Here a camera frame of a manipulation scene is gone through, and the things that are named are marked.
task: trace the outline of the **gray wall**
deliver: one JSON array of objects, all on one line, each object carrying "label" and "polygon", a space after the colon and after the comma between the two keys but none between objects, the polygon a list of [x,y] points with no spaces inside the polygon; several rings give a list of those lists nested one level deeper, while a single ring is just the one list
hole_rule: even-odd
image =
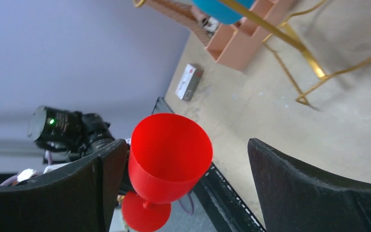
[{"label": "gray wall", "polygon": [[17,173],[27,168],[43,171],[47,166],[43,157],[44,151],[30,141],[0,139],[0,173]]},{"label": "gray wall", "polygon": [[131,0],[0,0],[0,138],[41,104],[100,113],[117,138],[165,95],[189,32]]}]

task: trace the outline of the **blue object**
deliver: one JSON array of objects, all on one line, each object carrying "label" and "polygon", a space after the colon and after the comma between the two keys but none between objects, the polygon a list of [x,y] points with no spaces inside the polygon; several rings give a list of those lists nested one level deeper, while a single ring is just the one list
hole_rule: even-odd
[{"label": "blue object", "polygon": [[[255,0],[234,0],[239,4],[250,8]],[[225,6],[218,0],[193,0],[195,6],[207,15],[214,17],[223,24],[238,22],[243,16]]]}]

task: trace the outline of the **beige floor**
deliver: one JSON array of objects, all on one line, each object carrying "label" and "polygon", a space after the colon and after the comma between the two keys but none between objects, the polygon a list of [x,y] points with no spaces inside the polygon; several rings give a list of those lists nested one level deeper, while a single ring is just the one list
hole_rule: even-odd
[{"label": "beige floor", "polygon": [[[316,0],[299,2],[294,11]],[[345,68],[371,54],[371,0],[335,0],[294,27],[318,56]],[[303,59],[273,39],[302,87],[317,79]],[[205,73],[191,102],[175,88],[187,63]],[[166,95],[178,113],[198,122],[214,145],[214,163],[263,223],[247,156],[249,138],[327,171],[371,183],[371,66],[330,80],[309,96],[313,107],[294,102],[296,92],[270,52],[262,49],[245,73],[213,63],[190,36]]]}]

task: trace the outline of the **pink wooden shelf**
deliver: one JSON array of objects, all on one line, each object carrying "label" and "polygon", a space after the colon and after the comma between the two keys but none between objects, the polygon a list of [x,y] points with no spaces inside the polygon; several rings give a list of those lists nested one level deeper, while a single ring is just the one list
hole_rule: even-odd
[{"label": "pink wooden shelf", "polygon": [[[250,11],[277,26],[295,1],[256,0]],[[239,26],[221,24],[206,50],[217,63],[244,71],[268,35],[262,27],[242,18]]]}]

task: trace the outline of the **black metal frame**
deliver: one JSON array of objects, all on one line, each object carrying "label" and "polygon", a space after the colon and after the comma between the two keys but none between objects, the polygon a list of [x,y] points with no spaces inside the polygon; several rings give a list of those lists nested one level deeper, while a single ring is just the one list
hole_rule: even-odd
[{"label": "black metal frame", "polygon": [[[152,113],[173,113],[173,110],[163,97],[159,97]],[[193,191],[217,231],[266,231],[213,163]]]}]

